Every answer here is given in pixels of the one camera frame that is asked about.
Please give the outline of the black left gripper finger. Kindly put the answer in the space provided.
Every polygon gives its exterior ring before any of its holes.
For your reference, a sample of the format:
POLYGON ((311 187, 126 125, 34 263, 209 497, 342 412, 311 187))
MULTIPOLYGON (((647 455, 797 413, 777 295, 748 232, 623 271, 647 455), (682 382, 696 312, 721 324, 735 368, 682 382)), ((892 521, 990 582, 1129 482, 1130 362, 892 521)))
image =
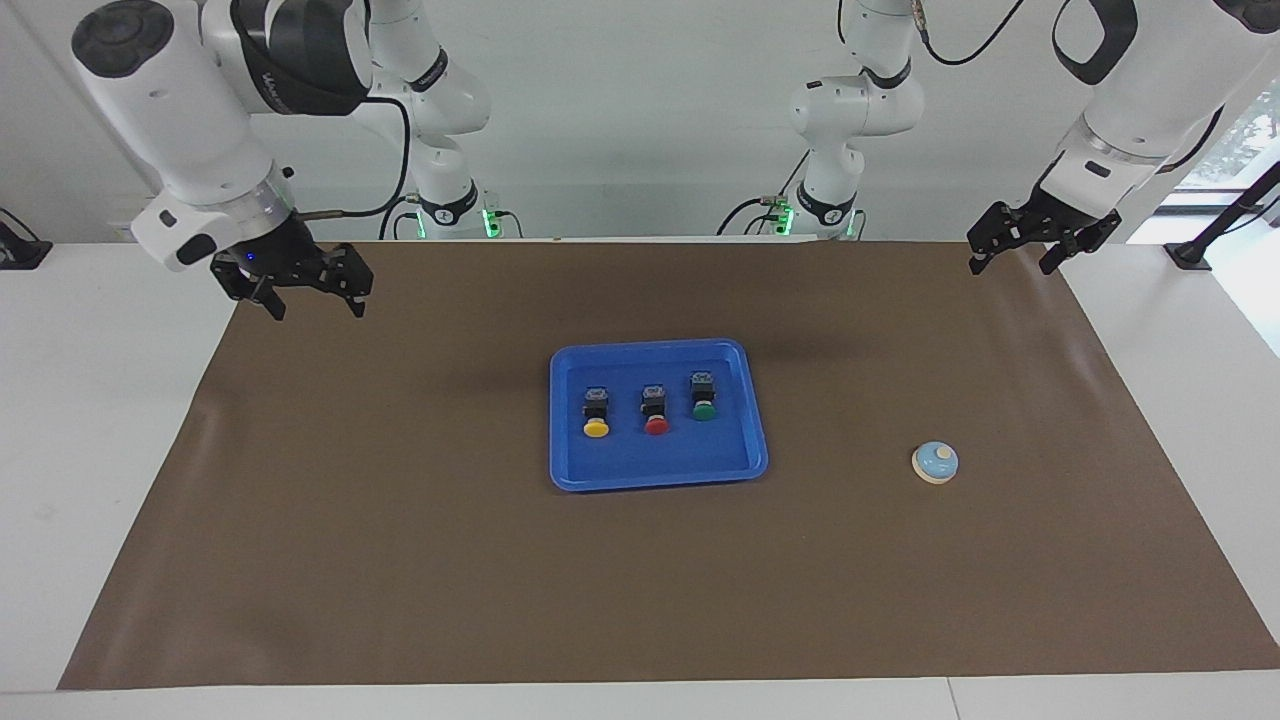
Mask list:
POLYGON ((1001 254, 1002 242, 1010 231, 1010 208, 1006 202, 993 202, 966 233, 970 247, 969 270, 979 275, 1001 254))
POLYGON ((1050 243, 1044 255, 1038 261, 1038 268, 1043 275, 1052 275, 1066 260, 1082 252, 1078 233, 1064 233, 1060 238, 1050 243))

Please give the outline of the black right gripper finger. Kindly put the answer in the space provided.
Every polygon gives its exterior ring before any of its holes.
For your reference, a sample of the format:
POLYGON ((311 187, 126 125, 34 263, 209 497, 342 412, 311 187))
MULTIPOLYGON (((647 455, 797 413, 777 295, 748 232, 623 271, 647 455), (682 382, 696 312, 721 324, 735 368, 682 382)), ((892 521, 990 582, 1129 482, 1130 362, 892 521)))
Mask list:
POLYGON ((355 318, 364 318, 374 273, 352 243, 326 252, 326 292, 342 299, 355 318))
POLYGON ((276 292, 273 275, 241 274, 243 300, 264 309, 275 322, 285 319, 287 305, 276 292))

